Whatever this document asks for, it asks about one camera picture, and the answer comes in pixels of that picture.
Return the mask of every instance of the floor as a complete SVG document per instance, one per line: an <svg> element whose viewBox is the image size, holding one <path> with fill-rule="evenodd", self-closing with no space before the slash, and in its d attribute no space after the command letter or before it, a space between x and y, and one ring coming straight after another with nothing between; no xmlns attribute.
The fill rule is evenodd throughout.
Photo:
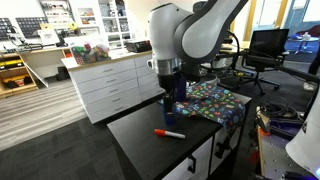
<svg viewBox="0 0 320 180"><path fill-rule="evenodd" d="M0 103L0 151L86 117L71 80Z"/></svg>
<svg viewBox="0 0 320 180"><path fill-rule="evenodd" d="M308 64L285 64L302 71L308 68ZM248 137L255 107L262 101L282 96L297 110L304 110L313 95L302 89L303 82L288 74L263 75L282 86L274 91L272 86L263 85L265 96L259 96L258 88L252 84L242 85L237 91L253 100L233 179L248 179L255 169L256 164L249 160L253 148ZM87 117L1 151L0 162L1 179L124 179L108 128L105 124L93 126Z"/></svg>
<svg viewBox="0 0 320 180"><path fill-rule="evenodd" d="M319 42L309 42L307 45L308 51L312 51L311 54L305 53L305 52L299 52L298 54L294 55L295 51L298 49L298 46L300 45L300 42L294 42L294 41L287 41L285 45L286 50L291 50L290 55L288 55L285 59L291 62L305 62L305 63L311 63L313 59L316 57L316 54L318 52L319 48Z"/></svg>

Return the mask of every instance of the doorway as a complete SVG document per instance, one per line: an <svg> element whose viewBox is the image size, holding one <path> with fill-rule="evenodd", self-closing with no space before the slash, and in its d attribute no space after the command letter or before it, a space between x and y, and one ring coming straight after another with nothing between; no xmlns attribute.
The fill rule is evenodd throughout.
<svg viewBox="0 0 320 180"><path fill-rule="evenodd" d="M280 28L288 0L252 0L245 34L245 40L252 32Z"/></svg>

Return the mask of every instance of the gray carpet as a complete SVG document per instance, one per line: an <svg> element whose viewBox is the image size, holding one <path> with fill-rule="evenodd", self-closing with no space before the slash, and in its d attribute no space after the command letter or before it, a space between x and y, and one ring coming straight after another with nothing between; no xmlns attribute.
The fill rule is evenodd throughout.
<svg viewBox="0 0 320 180"><path fill-rule="evenodd" d="M306 71L308 64L289 64ZM274 96L287 98L291 106L304 110L313 93L302 89L302 82L281 72L264 73L265 79L280 83L274 91L263 84L266 95L245 84L237 93L253 98L237 157L234 179L248 179L256 164L249 162L248 132L252 128L256 106ZM93 126L87 118L36 137L0 152L1 179L124 179L111 136L105 124Z"/></svg>
<svg viewBox="0 0 320 180"><path fill-rule="evenodd" d="M287 43L285 45L285 49L286 50L293 50L293 51L291 51L290 55L288 55L285 59L290 62L311 63L314 60L314 58L316 57L316 54L318 52L319 42L309 42L308 43L306 50L312 51L311 54L300 52L300 53L294 55L294 51L298 49L299 45L300 45L300 42L287 41Z"/></svg>

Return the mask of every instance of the lab bench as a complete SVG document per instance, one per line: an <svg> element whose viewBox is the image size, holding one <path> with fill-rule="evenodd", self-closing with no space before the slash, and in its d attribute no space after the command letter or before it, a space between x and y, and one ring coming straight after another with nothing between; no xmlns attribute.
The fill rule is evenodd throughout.
<svg viewBox="0 0 320 180"><path fill-rule="evenodd" d="M233 93L249 109L251 98ZM228 179L241 142L244 126L230 140L232 151L222 156L219 143L228 136L222 126L200 117L179 116L166 124L158 103L151 104L108 124L126 179ZM159 137L154 129L181 133L185 139ZM222 167L226 161L228 168Z"/></svg>

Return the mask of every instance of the orange marker cap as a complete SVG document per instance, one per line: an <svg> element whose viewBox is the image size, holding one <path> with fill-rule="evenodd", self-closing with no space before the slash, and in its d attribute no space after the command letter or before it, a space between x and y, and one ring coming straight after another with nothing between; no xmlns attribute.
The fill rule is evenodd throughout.
<svg viewBox="0 0 320 180"><path fill-rule="evenodd" d="M154 132L155 132L156 135L158 135L158 136L166 136L166 131L165 131L165 130L155 129Z"/></svg>

